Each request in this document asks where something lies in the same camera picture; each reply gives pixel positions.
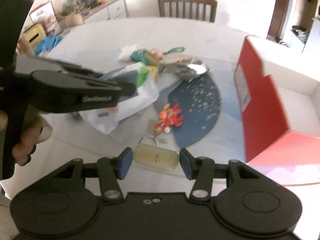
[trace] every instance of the green strap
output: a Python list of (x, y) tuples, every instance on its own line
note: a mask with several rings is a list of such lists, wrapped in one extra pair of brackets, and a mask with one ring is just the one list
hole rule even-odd
[(164, 52), (163, 54), (170, 54), (170, 53), (173, 53), (173, 52), (184, 52), (186, 48), (185, 47), (175, 47), (175, 48), (172, 48), (170, 50), (168, 50), (167, 52)]

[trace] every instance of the white cabinet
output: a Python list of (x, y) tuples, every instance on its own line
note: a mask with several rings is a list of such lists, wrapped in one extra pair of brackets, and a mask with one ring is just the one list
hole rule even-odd
[(90, 10), (89, 14), (84, 16), (85, 23), (108, 21), (114, 19), (127, 18), (125, 0), (110, 0), (96, 8)]

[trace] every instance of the wooden chair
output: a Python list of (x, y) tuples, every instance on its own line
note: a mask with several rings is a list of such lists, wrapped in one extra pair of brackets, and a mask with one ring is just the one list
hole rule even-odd
[(158, 0), (158, 3), (159, 3), (160, 17), (165, 17), (165, 9), (164, 9), (165, 3), (169, 3), (169, 17), (172, 17), (173, 15), (172, 3), (176, 3), (176, 17), (179, 17), (179, 12), (181, 9), (179, 7), (181, 6), (181, 3), (182, 3), (182, 6), (183, 6), (182, 15), (180, 15), (180, 17), (182, 16), (182, 18), (187, 18), (186, 3), (190, 3), (188, 19), (193, 19), (194, 14), (192, 12), (193, 10), (192, 4), (196, 3), (196, 20), (199, 20), (199, 6), (200, 4), (203, 4), (202, 17), (200, 16), (200, 19), (202, 19), (203, 21), (205, 21), (206, 19), (206, 5), (211, 5), (210, 20), (209, 20), (210, 22), (215, 21), (217, 4), (218, 4), (216, 0)]

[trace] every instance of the door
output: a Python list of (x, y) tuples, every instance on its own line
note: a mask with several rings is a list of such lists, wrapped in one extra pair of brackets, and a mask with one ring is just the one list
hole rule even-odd
[(279, 38), (287, 14), (289, 0), (276, 0), (268, 35)]

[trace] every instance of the black device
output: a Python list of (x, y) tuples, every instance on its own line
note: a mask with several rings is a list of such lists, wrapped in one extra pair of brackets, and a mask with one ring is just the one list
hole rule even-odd
[[(130, 148), (97, 163), (74, 159), (18, 193), (10, 206), (20, 231), (15, 240), (299, 239), (292, 233), (302, 213), (299, 198), (240, 161), (216, 164), (181, 149), (183, 171), (196, 180), (189, 198), (124, 198), (117, 179), (124, 179), (131, 162)], [(84, 187), (86, 178), (99, 178), (101, 196)], [(211, 197), (215, 178), (226, 179), (227, 188)]]
[(67, 62), (17, 57), (15, 50), (33, 0), (0, 0), (0, 109), (8, 126), (0, 133), (0, 180), (14, 173), (12, 148), (39, 110), (69, 113), (114, 107), (131, 96), (129, 83), (99, 81), (93, 71)]

